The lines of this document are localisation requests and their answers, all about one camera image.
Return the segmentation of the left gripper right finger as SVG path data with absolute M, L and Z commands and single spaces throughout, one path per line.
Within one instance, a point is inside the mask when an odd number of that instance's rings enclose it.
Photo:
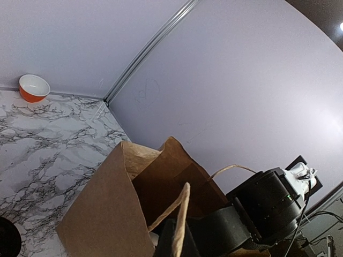
M 197 247 L 197 230 L 192 223 L 186 223 L 185 236 L 182 247 L 183 257 L 201 257 Z

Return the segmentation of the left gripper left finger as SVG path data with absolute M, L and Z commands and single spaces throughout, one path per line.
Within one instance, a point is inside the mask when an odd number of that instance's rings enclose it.
M 173 256 L 172 243 L 176 228 L 176 219 L 166 219 L 154 229 L 154 232 L 159 236 L 158 244 L 155 247 L 154 256 L 156 257 L 171 257 Z

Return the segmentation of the brown paper bag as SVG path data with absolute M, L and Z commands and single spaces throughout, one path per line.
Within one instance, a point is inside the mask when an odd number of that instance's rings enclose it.
M 176 219 L 173 256 L 182 256 L 185 225 L 228 204 L 212 177 L 173 137 L 158 150 L 116 146 L 86 184 L 57 234 L 69 256 L 154 256 L 162 221 Z M 224 256 L 269 256 L 240 248 Z

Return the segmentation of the black plastic cup lid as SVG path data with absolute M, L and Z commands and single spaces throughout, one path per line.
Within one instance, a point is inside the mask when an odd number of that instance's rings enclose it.
M 1 256 L 17 257 L 21 251 L 21 235 L 16 226 L 1 217 Z

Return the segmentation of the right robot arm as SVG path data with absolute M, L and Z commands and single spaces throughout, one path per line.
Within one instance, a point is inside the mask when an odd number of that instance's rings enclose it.
M 265 250 L 296 235 L 312 188 L 308 173 L 260 171 L 227 193 L 228 204 L 188 227 L 200 256 Z

